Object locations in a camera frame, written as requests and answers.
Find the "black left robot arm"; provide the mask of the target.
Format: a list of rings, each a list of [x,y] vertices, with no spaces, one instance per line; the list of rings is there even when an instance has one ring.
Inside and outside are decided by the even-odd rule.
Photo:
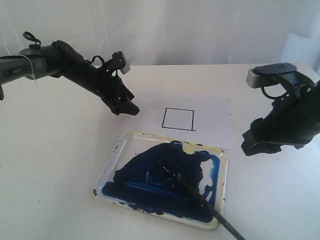
[[[28,48],[17,55],[0,58],[1,85],[22,77],[29,80],[65,77],[98,96],[115,115],[139,113],[139,107],[132,102],[135,96],[118,75],[118,72],[126,74],[130,70],[122,51],[114,52],[108,61],[100,55],[87,60],[62,40],[42,46],[28,31],[23,37],[32,42]]]

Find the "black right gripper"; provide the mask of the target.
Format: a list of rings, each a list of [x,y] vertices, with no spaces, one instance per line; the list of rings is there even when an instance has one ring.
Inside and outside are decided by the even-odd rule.
[[[246,156],[275,154],[286,145],[298,150],[320,133],[320,83],[304,74],[284,74],[278,81],[283,95],[270,96],[261,87],[263,95],[273,100],[272,110],[255,119],[242,135]]]

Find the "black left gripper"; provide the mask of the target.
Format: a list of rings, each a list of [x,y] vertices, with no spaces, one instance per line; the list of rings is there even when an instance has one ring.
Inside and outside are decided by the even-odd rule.
[[[131,100],[135,97],[115,72],[103,67],[106,61],[95,55],[91,60],[70,60],[62,76],[98,96],[115,115],[136,116],[140,109]]]

